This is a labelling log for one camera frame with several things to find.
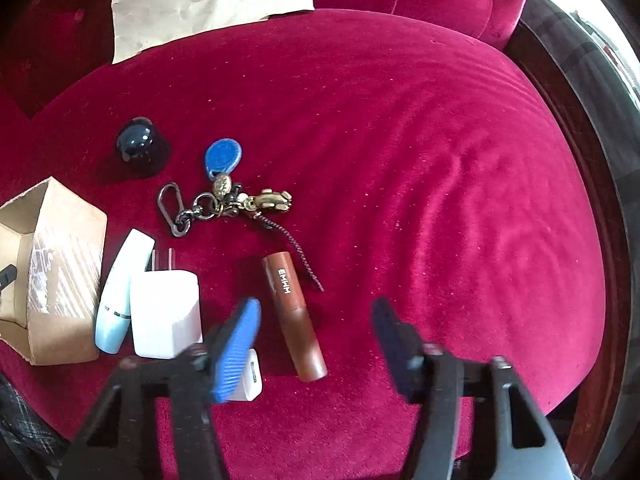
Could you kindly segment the small white usb adapter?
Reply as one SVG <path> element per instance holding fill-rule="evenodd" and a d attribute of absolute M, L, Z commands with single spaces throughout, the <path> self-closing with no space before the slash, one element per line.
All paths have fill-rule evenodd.
<path fill-rule="evenodd" d="M 236 385 L 230 401 L 252 402 L 262 393 L 262 373 L 260 372 L 258 354 L 250 348 L 242 371 L 242 375 Z"/>

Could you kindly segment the brown lipstick tube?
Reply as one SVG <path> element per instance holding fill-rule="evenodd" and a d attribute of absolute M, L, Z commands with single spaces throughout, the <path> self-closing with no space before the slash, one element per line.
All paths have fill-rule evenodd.
<path fill-rule="evenodd" d="M 262 259 L 262 266 L 297 377 L 303 382 L 315 382 L 326 377 L 326 362 L 291 255 L 275 252 Z"/>

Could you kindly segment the cardboard box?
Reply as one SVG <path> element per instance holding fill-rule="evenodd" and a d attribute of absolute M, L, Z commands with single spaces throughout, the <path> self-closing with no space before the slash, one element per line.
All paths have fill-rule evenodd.
<path fill-rule="evenodd" d="M 52 177 L 1 206 L 1 270 L 17 268 L 1 293 L 1 341 L 29 364 L 98 357 L 106 225 L 105 212 Z"/>

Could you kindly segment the large white charger plug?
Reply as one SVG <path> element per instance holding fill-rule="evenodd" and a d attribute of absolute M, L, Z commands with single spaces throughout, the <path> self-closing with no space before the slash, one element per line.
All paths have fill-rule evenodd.
<path fill-rule="evenodd" d="M 198 276 L 176 268 L 176 253 L 165 260 L 152 251 L 151 269 L 129 286 L 134 352 L 145 359 L 170 360 L 203 341 Z"/>

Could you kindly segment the light blue white tube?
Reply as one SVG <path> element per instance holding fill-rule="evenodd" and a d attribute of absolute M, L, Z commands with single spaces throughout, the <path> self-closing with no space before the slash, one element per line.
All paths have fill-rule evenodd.
<path fill-rule="evenodd" d="M 116 354 L 122 346 L 131 320 L 130 283 L 145 272 L 154 245 L 152 237 L 132 229 L 116 255 L 96 312 L 94 343 L 102 352 Z"/>

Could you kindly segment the grey plaid clothing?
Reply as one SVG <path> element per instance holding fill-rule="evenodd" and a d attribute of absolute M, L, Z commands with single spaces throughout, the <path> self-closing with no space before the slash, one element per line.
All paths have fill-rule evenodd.
<path fill-rule="evenodd" d="M 69 446 L 1 376 L 1 478 L 56 479 Z"/>

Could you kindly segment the dark blue glossy ball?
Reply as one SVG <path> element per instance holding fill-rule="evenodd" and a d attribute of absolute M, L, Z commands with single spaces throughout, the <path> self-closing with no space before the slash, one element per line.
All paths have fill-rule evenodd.
<path fill-rule="evenodd" d="M 146 117 L 131 119 L 116 139 L 117 151 L 124 162 L 148 162 L 157 147 L 157 130 Z"/>

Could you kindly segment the blue rfid key fob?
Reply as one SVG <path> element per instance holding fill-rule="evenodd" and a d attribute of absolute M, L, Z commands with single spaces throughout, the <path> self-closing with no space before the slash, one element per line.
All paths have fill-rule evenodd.
<path fill-rule="evenodd" d="M 205 152 L 206 176 L 213 181 L 218 174 L 231 174 L 242 158 L 242 146 L 237 140 L 224 138 L 209 145 Z"/>

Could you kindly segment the dark wooden sofa frame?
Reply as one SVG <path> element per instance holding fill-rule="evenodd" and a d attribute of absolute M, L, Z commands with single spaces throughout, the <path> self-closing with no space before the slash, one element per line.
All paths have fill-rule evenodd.
<path fill-rule="evenodd" d="M 504 53 L 533 84 L 558 123 L 582 178 L 599 237 L 605 282 L 603 335 L 596 362 L 580 384 L 565 448 L 578 478 L 599 479 L 597 458 L 614 427 L 623 393 L 632 320 L 631 265 L 622 206 L 596 129 L 541 40 L 518 23 Z"/>

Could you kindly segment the brass keychain with carabiner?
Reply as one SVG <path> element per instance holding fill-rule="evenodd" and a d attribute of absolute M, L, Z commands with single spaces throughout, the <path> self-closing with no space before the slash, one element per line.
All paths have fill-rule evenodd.
<path fill-rule="evenodd" d="M 257 222 L 266 230 L 279 232 L 295 250 L 300 263 L 311 281 L 320 292 L 324 287 L 314 272 L 303 246 L 281 223 L 269 217 L 272 212 L 289 212 L 293 206 L 293 196 L 286 191 L 263 188 L 257 194 L 248 194 L 240 182 L 234 182 L 230 174 L 217 174 L 212 189 L 198 194 L 191 206 L 184 204 L 181 190 L 176 182 L 165 184 L 157 194 L 156 203 L 160 214 L 175 238 L 186 236 L 194 222 L 212 221 L 220 218 L 246 217 Z"/>

